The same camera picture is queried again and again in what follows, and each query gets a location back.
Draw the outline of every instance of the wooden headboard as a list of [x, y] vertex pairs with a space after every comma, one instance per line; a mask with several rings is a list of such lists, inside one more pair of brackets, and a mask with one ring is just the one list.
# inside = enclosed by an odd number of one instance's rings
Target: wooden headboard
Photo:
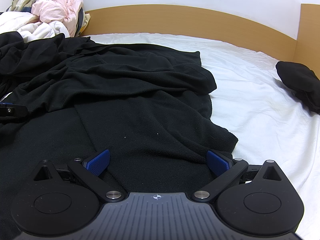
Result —
[[[314, 10], [317, 10], [317, 17], [310, 20]], [[320, 67], [316, 63], [320, 62], [320, 53], [316, 53], [320, 49], [320, 5], [302, 4], [298, 41], [260, 23], [196, 7], [143, 4], [102, 8], [86, 13], [90, 13], [91, 19], [83, 36], [162, 33], [219, 40], [262, 51], [278, 60], [301, 62], [320, 76]]]

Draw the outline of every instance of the metal screw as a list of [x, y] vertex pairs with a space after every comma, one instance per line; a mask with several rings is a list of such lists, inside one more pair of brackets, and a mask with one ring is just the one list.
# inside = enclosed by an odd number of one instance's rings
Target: metal screw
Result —
[[201, 199], [208, 198], [210, 196], [209, 192], [204, 190], [196, 191], [194, 195], [196, 198], [201, 198]]
[[117, 198], [120, 198], [121, 196], [122, 196], [122, 194], [116, 190], [111, 190], [106, 193], [106, 197], [111, 198], [111, 199], [117, 199]]

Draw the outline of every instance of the gray plastic base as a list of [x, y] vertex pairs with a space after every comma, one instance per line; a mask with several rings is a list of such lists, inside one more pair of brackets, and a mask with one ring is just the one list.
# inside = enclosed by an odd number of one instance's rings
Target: gray plastic base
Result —
[[[189, 200], [184, 193], [130, 193], [121, 202], [105, 204], [89, 225], [59, 237], [21, 233], [15, 240], [254, 240], [224, 225], [207, 203]], [[293, 233], [266, 238], [300, 240]]]

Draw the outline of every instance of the pink blanket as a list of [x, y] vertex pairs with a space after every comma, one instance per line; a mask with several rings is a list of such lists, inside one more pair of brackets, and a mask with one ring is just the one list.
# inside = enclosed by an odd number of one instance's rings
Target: pink blanket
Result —
[[83, 0], [38, 0], [32, 5], [31, 13], [39, 16], [44, 23], [62, 22], [70, 37], [74, 37], [82, 5]]

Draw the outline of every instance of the mattress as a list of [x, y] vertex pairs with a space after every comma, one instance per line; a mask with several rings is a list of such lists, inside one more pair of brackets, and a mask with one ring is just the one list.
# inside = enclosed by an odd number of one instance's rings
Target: mattress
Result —
[[92, 35], [97, 43], [151, 43], [200, 51], [202, 67], [217, 83], [210, 94], [211, 121], [239, 142], [233, 157], [249, 164], [275, 160], [303, 200], [305, 213], [297, 234], [320, 239], [320, 115], [310, 112], [277, 75], [278, 60], [222, 42], [169, 34]]

